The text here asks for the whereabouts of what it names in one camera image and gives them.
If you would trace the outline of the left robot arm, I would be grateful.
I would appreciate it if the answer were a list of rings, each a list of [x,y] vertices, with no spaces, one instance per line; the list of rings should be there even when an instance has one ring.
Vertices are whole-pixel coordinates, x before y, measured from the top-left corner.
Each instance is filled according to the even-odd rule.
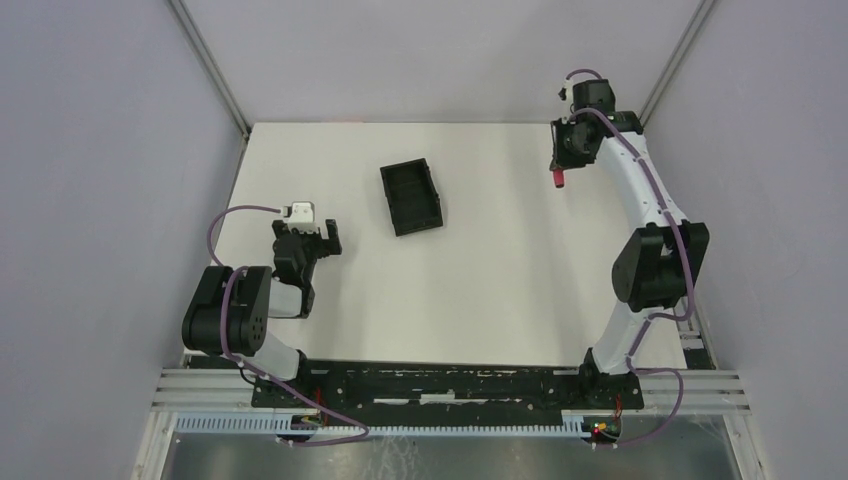
[[[210,266],[201,276],[181,326],[189,350],[223,356],[283,381],[298,376],[305,355],[268,332],[271,319],[306,319],[315,298],[312,277],[321,259],[338,256],[342,245],[334,219],[327,235],[306,224],[276,220],[272,266],[249,266],[230,289],[234,269]]]

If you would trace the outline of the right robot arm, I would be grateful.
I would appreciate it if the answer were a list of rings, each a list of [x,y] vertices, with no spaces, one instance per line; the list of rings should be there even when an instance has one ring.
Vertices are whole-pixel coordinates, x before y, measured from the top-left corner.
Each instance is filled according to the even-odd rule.
[[[631,230],[611,269],[617,298],[601,338],[587,351],[578,377],[585,393],[623,390],[636,379],[635,355],[660,320],[694,314],[694,290],[710,240],[704,223],[690,221],[672,200],[650,157],[644,129],[632,111],[616,106],[610,82],[598,72],[566,75],[559,91],[568,112],[551,121],[549,169],[556,188],[565,173],[601,167],[613,180]]]

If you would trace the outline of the red handled screwdriver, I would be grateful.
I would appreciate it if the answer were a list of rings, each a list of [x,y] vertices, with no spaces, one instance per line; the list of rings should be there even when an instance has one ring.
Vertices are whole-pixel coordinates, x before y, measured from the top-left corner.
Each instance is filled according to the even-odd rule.
[[[562,189],[565,186],[565,174],[562,169],[553,170],[552,179],[557,189]]]

